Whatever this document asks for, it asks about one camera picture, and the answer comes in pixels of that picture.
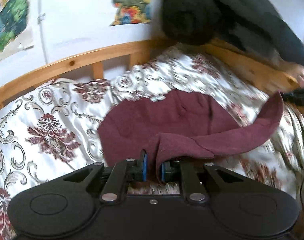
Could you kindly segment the maroon sweater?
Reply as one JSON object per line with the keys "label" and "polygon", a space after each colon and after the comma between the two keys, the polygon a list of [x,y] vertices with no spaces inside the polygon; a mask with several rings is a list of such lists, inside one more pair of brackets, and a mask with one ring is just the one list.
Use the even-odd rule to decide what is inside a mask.
{"label": "maroon sweater", "polygon": [[98,128],[109,166],[128,158],[148,155],[147,177],[160,179],[162,163],[179,157],[214,159],[249,152],[264,144],[276,131],[284,103],[275,93],[245,127],[211,96],[172,90],[164,100],[122,101]]}

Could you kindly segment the green cartoon poster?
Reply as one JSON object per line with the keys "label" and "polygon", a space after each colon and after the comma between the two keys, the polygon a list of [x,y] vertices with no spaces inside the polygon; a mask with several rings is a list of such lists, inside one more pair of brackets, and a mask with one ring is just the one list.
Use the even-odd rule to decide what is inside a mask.
{"label": "green cartoon poster", "polygon": [[0,61],[33,44],[30,0],[0,0]]}

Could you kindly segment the floral white pillow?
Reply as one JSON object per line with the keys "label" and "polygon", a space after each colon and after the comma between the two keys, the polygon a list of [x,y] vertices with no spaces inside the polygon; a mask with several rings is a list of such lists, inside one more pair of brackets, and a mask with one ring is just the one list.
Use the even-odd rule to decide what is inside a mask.
{"label": "floral white pillow", "polygon": [[18,193],[104,163],[97,129],[113,104],[110,83],[47,82],[0,110],[0,239],[12,239],[8,205]]}

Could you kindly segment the wooden bed frame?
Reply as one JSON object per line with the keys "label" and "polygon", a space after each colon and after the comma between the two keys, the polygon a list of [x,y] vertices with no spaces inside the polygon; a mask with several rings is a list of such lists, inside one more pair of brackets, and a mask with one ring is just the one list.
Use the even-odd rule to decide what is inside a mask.
{"label": "wooden bed frame", "polygon": [[[13,81],[0,87],[0,109],[5,102],[31,87],[38,87],[42,83],[60,77],[62,74],[85,66],[92,67],[93,77],[104,77],[104,61],[127,56],[129,67],[146,63],[151,58],[151,52],[172,46],[169,39],[154,39],[121,43],[114,46],[99,48],[85,53],[80,53],[57,62],[47,64],[32,70]],[[262,60],[251,54],[245,54],[230,44],[219,39],[213,39],[210,43],[196,47],[200,53],[206,53],[216,57],[228,65],[235,74],[254,85],[256,88],[273,93],[276,90],[291,91],[299,87],[299,82],[293,76],[299,66],[283,63],[281,70],[266,60]]]}

